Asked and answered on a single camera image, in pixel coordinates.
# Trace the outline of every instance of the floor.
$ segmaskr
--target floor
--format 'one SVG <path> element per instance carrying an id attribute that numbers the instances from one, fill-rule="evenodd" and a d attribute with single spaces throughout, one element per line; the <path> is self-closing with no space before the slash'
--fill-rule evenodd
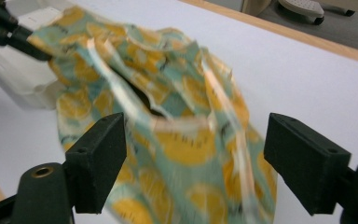
<path id="1" fill-rule="evenodd" d="M 328 5 L 322 5 L 322 8 L 324 22 L 321 25 L 313 24 L 315 18 L 296 14 L 286 8 L 278 9 L 277 0 L 272 0 L 269 7 L 257 17 L 358 49 L 358 12 L 347 17 L 344 15 L 345 9 Z"/>

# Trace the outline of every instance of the crumpled cloth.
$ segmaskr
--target crumpled cloth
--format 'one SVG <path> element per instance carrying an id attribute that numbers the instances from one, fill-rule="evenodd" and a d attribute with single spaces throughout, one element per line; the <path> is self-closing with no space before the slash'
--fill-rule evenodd
<path id="1" fill-rule="evenodd" d="M 53 56 L 66 86 L 57 100 L 65 149 L 124 112 L 128 157 L 106 202 L 124 222 L 272 223 L 276 173 L 231 69 L 206 48 L 79 7 L 29 42 Z"/>

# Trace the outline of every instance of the patterned cloth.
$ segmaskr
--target patterned cloth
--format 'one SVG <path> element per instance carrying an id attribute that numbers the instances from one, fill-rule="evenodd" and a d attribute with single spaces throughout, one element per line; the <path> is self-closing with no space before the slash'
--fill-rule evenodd
<path id="1" fill-rule="evenodd" d="M 231 70 L 178 30 L 102 22 L 79 7 L 30 36 L 67 88 L 68 149 L 124 112 L 128 157 L 107 200 L 128 223 L 272 223 L 276 173 Z"/>

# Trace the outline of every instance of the lemon pattern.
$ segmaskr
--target lemon pattern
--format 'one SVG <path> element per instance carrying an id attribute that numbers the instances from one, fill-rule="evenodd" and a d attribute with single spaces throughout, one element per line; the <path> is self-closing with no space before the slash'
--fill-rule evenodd
<path id="1" fill-rule="evenodd" d="M 272 223 L 276 173 L 230 68 L 205 47 L 80 7 L 28 41 L 53 55 L 67 88 L 57 100 L 62 147 L 124 112 L 127 159 L 107 204 L 126 223 Z"/>

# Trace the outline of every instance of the white object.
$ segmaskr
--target white object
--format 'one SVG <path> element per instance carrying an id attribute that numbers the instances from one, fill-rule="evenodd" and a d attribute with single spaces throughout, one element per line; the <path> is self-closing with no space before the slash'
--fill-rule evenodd
<path id="1" fill-rule="evenodd" d="M 295 13 L 322 18 L 324 16 L 324 10 L 321 5 L 317 2 L 310 0 L 279 0 L 279 3 Z"/>
<path id="2" fill-rule="evenodd" d="M 65 1 L 57 2 L 8 1 L 7 8 L 18 16 L 20 25 L 34 30 L 71 6 Z M 47 109 L 55 108 L 57 92 L 63 88 L 46 62 L 40 62 L 11 46 L 0 47 L 0 85 L 4 85 L 2 88 L 9 95 L 14 92 L 29 105 Z M 21 104 L 19 97 L 13 99 Z"/>

